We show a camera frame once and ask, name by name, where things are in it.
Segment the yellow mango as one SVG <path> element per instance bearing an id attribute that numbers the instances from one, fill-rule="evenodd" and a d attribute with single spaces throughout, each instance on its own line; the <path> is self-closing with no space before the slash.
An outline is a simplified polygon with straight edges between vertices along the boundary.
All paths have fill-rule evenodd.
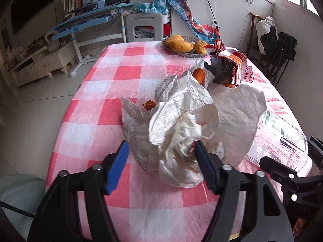
<path id="1" fill-rule="evenodd" d="M 169 47 L 170 43 L 173 41 L 184 41 L 183 37 L 181 35 L 172 35 L 168 38 L 166 38 L 166 40 L 164 41 L 164 45 Z"/>
<path id="2" fill-rule="evenodd" d="M 198 41 L 196 41 L 195 43 L 194 43 L 194 46 L 193 46 L 193 48 L 194 48 L 194 50 L 195 50 L 195 52 L 197 53 L 197 54 L 199 54 L 199 55 L 206 55 L 207 54 L 207 52 L 206 52 L 206 45 L 207 45 L 207 43 L 205 42 L 205 41 L 203 41 L 203 40 L 198 40 Z"/>
<path id="3" fill-rule="evenodd" d="M 187 41 L 173 41 L 169 47 L 177 53 L 189 53 L 193 50 L 193 44 Z"/>

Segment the glass fruit plate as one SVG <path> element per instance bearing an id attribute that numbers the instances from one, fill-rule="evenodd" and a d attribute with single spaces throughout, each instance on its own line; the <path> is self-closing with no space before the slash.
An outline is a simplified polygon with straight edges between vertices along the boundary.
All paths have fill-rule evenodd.
<path id="1" fill-rule="evenodd" d="M 186 58 L 201 58 L 207 55 L 206 42 L 193 37 L 173 35 L 161 41 L 166 50 Z"/>

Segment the wooden chair with clothes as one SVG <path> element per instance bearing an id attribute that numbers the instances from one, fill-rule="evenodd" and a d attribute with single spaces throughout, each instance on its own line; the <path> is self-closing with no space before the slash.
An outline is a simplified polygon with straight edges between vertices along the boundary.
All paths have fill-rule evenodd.
<path id="1" fill-rule="evenodd" d="M 271 16 L 262 17 L 253 12 L 251 15 L 251 31 L 247 42 L 246 56 L 254 61 L 258 68 L 267 67 L 271 53 L 278 41 L 275 20 Z"/>

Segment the white wall cabinet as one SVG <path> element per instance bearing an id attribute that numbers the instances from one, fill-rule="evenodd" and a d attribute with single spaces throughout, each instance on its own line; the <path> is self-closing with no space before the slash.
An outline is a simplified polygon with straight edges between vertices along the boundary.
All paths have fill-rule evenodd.
<path id="1" fill-rule="evenodd" d="M 199 24 L 219 26 L 226 46 L 246 52 L 251 31 L 251 15 L 272 15 L 274 3 L 270 0 L 187 0 L 193 18 Z"/>

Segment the blue kids study desk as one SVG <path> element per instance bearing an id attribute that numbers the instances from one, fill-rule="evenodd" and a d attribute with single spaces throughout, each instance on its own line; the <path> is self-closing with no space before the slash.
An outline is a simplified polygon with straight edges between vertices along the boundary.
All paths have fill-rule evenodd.
<path id="1" fill-rule="evenodd" d="M 80 48 L 100 42 L 106 42 L 116 39 L 122 39 L 126 42 L 126 31 L 123 12 L 133 5 L 132 0 L 100 0 L 95 3 L 88 4 L 83 8 L 87 12 L 83 12 L 77 16 L 71 17 L 68 20 L 54 26 L 46 32 L 47 35 L 52 35 L 52 40 L 56 41 L 63 37 L 71 37 L 73 43 L 76 59 L 78 64 L 69 72 L 69 76 L 73 77 L 82 65 L 97 60 L 98 55 L 82 55 Z M 94 38 L 86 41 L 78 42 L 76 33 L 85 32 L 89 28 L 107 24 L 113 20 L 121 21 L 121 31 L 114 34 L 103 35 L 97 34 Z"/>

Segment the cream tv cabinet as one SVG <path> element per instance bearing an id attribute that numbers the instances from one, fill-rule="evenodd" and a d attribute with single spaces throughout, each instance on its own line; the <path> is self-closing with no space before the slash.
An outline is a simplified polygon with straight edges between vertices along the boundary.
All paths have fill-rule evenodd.
<path id="1" fill-rule="evenodd" d="M 54 52 L 49 52 L 47 46 L 41 48 L 9 71 L 13 86 L 18 88 L 24 84 L 45 76 L 51 78 L 52 72 L 60 70 L 68 72 L 71 63 L 75 62 L 76 52 L 72 42 L 65 44 Z"/>

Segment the yellow mango back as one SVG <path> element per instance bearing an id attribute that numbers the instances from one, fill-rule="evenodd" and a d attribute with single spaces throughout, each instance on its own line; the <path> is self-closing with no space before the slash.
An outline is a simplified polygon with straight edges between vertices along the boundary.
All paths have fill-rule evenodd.
<path id="1" fill-rule="evenodd" d="M 164 41 L 164 45 L 169 47 L 170 43 L 173 41 L 184 41 L 183 37 L 181 35 L 172 35 L 168 38 L 166 38 L 166 40 Z"/>

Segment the yellow mango front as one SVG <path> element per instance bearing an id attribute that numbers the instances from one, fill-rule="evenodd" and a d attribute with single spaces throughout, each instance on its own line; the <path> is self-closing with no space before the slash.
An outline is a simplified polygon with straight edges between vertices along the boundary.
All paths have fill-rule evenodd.
<path id="1" fill-rule="evenodd" d="M 193 50 L 193 44 L 187 41 L 173 41 L 169 47 L 177 53 L 189 53 Z"/>

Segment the pink kettlebell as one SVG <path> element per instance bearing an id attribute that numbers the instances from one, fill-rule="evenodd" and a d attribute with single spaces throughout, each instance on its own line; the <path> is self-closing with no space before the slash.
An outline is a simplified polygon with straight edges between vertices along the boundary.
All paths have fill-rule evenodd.
<path id="1" fill-rule="evenodd" d="M 54 37 L 58 32 L 56 30 L 48 32 L 44 38 L 47 43 L 47 50 L 49 52 L 54 52 L 60 48 L 60 42 L 59 40 L 52 40 L 52 37 Z"/>

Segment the white plastic stool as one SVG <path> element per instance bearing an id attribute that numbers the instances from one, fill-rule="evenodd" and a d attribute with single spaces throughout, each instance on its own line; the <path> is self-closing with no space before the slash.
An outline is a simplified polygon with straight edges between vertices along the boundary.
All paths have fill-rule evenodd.
<path id="1" fill-rule="evenodd" d="M 151 42 L 164 39 L 164 19 L 161 13 L 129 14 L 125 17 L 127 42 Z"/>

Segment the red white snack bag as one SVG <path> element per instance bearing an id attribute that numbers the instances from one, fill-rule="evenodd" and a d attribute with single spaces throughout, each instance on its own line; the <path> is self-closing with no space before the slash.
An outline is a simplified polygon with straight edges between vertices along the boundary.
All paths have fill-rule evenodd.
<path id="1" fill-rule="evenodd" d="M 213 83 L 234 89 L 242 82 L 253 82 L 252 65 L 244 53 L 235 48 L 226 49 L 220 39 L 214 45 L 206 44 L 205 50 L 210 55 L 210 64 L 204 66 L 214 76 Z"/>

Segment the pink checkered tablecloth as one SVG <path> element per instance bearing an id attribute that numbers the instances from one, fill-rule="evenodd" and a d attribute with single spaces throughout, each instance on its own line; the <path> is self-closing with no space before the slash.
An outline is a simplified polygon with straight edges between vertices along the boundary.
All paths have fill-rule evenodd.
<path id="1" fill-rule="evenodd" d="M 201 241 L 217 206 L 193 146 L 241 172 L 255 173 L 269 156 L 306 176 L 312 163 L 293 112 L 244 54 L 220 54 L 242 68 L 234 88 L 203 85 L 193 69 L 210 59 L 183 58 L 160 42 L 112 44 L 99 55 L 71 100 L 48 169 L 82 172 L 123 140 L 129 157 L 117 188 L 105 197 L 121 241 Z"/>

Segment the yellow mango right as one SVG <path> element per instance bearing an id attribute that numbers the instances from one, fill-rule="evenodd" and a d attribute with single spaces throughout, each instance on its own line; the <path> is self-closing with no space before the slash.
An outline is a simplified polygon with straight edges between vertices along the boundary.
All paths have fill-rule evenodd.
<path id="1" fill-rule="evenodd" d="M 199 55 L 206 55 L 207 54 L 207 52 L 206 52 L 206 45 L 207 45 L 207 43 L 205 42 L 205 41 L 203 41 L 203 40 L 198 40 L 198 41 L 196 41 L 195 43 L 194 43 L 194 46 L 193 46 L 193 48 L 194 48 L 194 50 L 195 50 L 195 52 L 197 53 L 197 54 L 199 54 Z"/>

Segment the light blue plastic bag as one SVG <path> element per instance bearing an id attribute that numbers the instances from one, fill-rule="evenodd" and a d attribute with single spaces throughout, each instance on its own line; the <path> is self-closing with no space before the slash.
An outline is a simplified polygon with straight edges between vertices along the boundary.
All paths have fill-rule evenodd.
<path id="1" fill-rule="evenodd" d="M 136 2 L 132 9 L 137 13 L 168 15 L 170 6 L 168 0 L 153 0 L 150 3 Z"/>

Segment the large white crumpled paper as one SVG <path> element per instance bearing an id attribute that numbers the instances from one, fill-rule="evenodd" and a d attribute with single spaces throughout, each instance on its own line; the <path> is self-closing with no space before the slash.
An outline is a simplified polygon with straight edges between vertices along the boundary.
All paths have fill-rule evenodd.
<path id="1" fill-rule="evenodd" d="M 262 91 L 247 84 L 235 89 L 223 85 L 208 91 L 191 72 L 167 76 L 155 90 L 156 106 L 143 111 L 122 98 L 122 123 L 130 150 L 146 172 L 162 163 L 179 164 L 189 146 L 204 141 L 209 152 L 238 166 L 254 141 L 267 104 Z"/>

